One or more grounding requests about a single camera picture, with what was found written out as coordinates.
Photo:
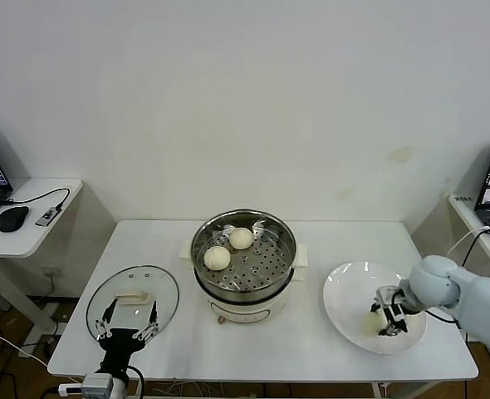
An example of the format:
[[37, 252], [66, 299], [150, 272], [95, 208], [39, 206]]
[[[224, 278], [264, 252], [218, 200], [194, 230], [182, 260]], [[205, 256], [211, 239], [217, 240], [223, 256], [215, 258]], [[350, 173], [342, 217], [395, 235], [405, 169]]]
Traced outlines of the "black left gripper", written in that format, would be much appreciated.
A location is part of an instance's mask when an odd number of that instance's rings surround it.
[[126, 374], [133, 353], [144, 348], [144, 341], [150, 341], [158, 332], [158, 303], [153, 301], [148, 324], [136, 332], [132, 328], [112, 328], [110, 322], [116, 306], [116, 299], [105, 308], [100, 319], [95, 320], [96, 338], [105, 355], [100, 362], [98, 372], [108, 374]]

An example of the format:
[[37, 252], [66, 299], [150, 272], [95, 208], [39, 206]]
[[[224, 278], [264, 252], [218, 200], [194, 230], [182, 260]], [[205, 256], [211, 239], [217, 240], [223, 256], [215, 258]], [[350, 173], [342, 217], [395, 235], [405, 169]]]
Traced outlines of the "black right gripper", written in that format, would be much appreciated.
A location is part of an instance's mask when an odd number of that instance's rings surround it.
[[[403, 308], [404, 299], [405, 295], [403, 290], [398, 290], [392, 294], [389, 310], [384, 310], [384, 315], [387, 323], [383, 328], [379, 330], [380, 336], [393, 337], [397, 336], [399, 333], [408, 332], [405, 312]], [[371, 305], [370, 311], [374, 313], [381, 308], [381, 304], [373, 303]]]

